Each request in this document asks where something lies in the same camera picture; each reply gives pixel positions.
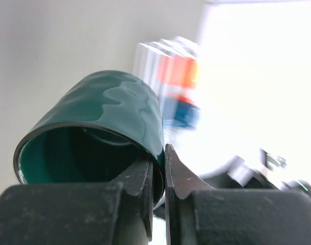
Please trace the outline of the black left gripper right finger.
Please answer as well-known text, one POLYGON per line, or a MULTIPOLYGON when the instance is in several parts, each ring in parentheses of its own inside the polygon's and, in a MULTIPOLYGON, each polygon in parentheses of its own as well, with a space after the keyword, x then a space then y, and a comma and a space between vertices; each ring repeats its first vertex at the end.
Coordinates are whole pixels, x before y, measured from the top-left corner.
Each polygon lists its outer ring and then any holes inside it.
POLYGON ((213 188, 165 147, 168 244, 311 244, 311 197, 299 190, 213 188))

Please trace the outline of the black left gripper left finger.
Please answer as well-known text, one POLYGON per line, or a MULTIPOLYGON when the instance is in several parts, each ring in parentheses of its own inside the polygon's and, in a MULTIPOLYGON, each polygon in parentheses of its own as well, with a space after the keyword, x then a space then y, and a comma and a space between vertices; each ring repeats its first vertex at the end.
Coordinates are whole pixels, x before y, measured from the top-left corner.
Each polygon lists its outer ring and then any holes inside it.
POLYGON ((0 244, 148 244, 153 166, 108 183, 15 185, 0 196, 0 244))

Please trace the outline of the dark green glass cup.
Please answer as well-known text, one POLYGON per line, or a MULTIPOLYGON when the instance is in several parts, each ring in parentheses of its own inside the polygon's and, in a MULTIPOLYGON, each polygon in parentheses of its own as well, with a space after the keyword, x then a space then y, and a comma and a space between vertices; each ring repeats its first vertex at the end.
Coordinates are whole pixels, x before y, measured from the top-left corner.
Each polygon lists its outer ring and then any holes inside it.
POLYGON ((107 182, 145 156, 158 203, 163 155, 154 91, 132 74, 104 70, 79 81, 35 124, 16 147, 13 166, 21 184, 107 182))

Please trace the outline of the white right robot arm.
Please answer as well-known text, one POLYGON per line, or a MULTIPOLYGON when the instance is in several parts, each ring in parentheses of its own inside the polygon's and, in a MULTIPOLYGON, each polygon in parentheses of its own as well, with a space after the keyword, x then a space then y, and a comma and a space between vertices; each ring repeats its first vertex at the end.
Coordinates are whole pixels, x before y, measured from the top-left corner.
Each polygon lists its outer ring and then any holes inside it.
POLYGON ((254 162, 236 155, 221 169, 200 178, 214 188, 294 190, 311 198, 311 184, 291 175, 284 158, 263 149, 259 150, 259 159, 254 162))

